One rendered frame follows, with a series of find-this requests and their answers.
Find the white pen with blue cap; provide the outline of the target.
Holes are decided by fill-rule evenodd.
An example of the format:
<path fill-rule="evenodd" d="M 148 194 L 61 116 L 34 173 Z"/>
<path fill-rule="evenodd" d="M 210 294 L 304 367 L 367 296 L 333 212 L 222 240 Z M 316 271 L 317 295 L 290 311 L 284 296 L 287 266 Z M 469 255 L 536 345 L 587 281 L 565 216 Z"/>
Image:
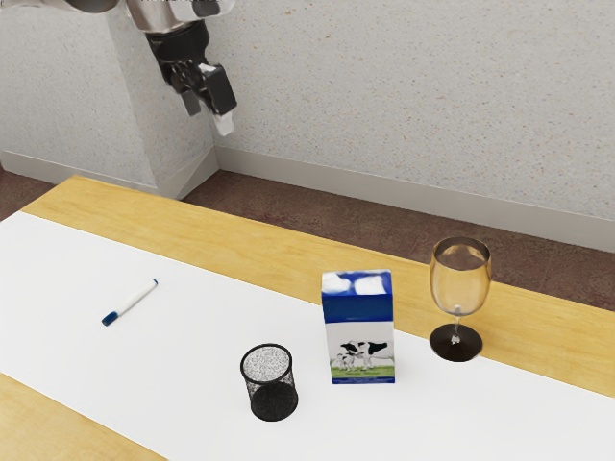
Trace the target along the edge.
<path fill-rule="evenodd" d="M 114 323 L 117 319 L 125 315 L 133 307 L 135 307 L 142 299 L 147 297 L 157 286 L 159 282 L 156 279 L 149 280 L 144 286 L 142 286 L 137 292 L 129 297 L 127 301 L 117 307 L 115 310 L 109 312 L 102 320 L 103 326 L 108 327 Z"/>

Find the white table runner cloth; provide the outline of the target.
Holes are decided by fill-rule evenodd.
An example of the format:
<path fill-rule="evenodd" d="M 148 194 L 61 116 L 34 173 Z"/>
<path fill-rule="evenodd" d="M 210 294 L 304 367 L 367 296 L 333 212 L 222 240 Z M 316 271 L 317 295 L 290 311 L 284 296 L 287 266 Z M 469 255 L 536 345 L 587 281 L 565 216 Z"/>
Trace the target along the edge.
<path fill-rule="evenodd" d="M 101 320 L 159 285 L 110 326 Z M 299 397 L 251 411 L 251 348 Z M 320 306 L 18 212 L 0 222 L 0 372 L 170 461 L 615 461 L 615 400 L 395 336 L 396 381 L 334 385 Z"/>

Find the blue white milk carton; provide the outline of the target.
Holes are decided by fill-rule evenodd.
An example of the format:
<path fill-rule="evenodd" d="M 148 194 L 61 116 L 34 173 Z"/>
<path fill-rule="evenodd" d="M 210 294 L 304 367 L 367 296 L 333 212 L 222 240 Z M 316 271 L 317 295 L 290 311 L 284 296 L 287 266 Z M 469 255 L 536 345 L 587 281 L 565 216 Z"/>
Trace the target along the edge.
<path fill-rule="evenodd" d="M 321 304 L 334 384 L 396 381 L 388 269 L 325 272 Z"/>

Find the black mesh pen holder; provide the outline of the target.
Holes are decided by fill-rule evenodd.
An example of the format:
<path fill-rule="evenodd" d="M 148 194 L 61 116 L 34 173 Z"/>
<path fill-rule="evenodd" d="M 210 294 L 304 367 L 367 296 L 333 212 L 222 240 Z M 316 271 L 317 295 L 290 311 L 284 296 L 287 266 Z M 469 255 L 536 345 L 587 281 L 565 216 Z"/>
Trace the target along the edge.
<path fill-rule="evenodd" d="M 248 350 L 239 370 L 245 381 L 252 413 L 265 422 L 279 422 L 297 408 L 299 397 L 293 359 L 282 345 L 265 343 Z"/>

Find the clear wine glass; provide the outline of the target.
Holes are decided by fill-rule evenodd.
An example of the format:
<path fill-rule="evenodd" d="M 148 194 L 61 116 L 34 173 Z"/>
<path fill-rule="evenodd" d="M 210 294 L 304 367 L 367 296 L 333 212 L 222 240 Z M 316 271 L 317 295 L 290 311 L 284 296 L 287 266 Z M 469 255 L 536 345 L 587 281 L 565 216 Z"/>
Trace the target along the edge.
<path fill-rule="evenodd" d="M 482 339 L 461 323 L 479 311 L 491 284 L 491 252 L 481 241 L 464 236 L 438 242 L 430 262 L 430 292 L 436 306 L 454 317 L 430 334 L 430 346 L 441 358 L 467 362 L 482 350 Z"/>

